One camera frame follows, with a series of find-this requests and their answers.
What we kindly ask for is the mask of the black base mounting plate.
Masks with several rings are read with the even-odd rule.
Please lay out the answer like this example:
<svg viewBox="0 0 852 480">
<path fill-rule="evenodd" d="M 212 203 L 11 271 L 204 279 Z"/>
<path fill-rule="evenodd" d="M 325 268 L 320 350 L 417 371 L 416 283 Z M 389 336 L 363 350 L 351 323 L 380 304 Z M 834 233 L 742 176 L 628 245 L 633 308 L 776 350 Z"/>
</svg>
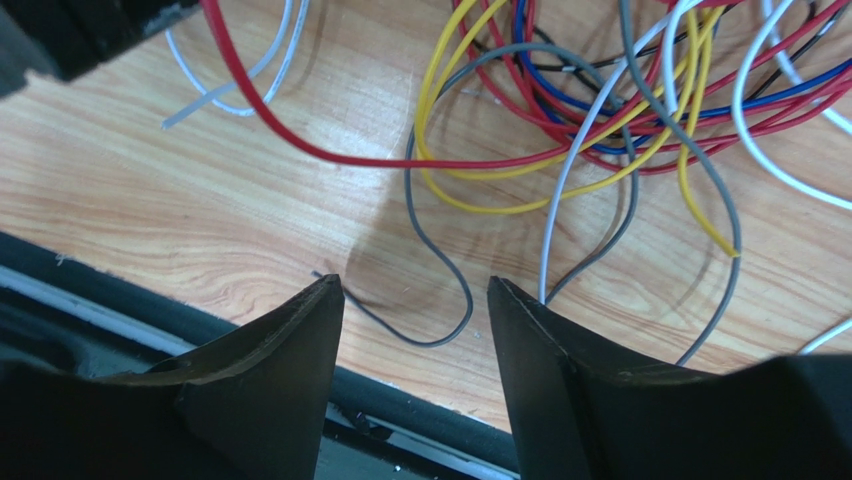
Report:
<svg viewBox="0 0 852 480">
<path fill-rule="evenodd" d="M 22 239 L 1 234 L 1 265 L 95 305 L 202 345 L 237 328 L 201 310 L 98 271 Z M 330 403 L 374 423 L 388 424 L 433 441 L 461 457 L 518 479 L 518 460 L 509 433 L 371 379 L 335 368 Z"/>
</svg>

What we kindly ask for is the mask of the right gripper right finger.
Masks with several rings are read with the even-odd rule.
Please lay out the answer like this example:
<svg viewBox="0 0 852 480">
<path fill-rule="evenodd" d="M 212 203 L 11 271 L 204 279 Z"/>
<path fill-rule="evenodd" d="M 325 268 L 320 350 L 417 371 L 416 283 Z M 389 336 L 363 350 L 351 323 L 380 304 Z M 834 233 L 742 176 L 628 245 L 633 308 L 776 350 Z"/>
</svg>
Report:
<svg viewBox="0 0 852 480">
<path fill-rule="evenodd" d="M 777 356 L 717 375 L 633 351 L 490 280 L 525 479 L 847 479 L 851 358 Z"/>
</svg>

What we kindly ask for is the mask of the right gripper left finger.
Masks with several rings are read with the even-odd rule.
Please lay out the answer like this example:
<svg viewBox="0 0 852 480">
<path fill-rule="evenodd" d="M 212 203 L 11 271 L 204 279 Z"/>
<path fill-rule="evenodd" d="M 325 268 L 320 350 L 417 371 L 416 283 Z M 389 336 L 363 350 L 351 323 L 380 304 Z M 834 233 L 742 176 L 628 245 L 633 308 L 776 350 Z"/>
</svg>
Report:
<svg viewBox="0 0 852 480">
<path fill-rule="evenodd" d="M 310 479 L 342 331 L 327 275 L 142 374 L 1 365 L 5 479 Z"/>
</svg>

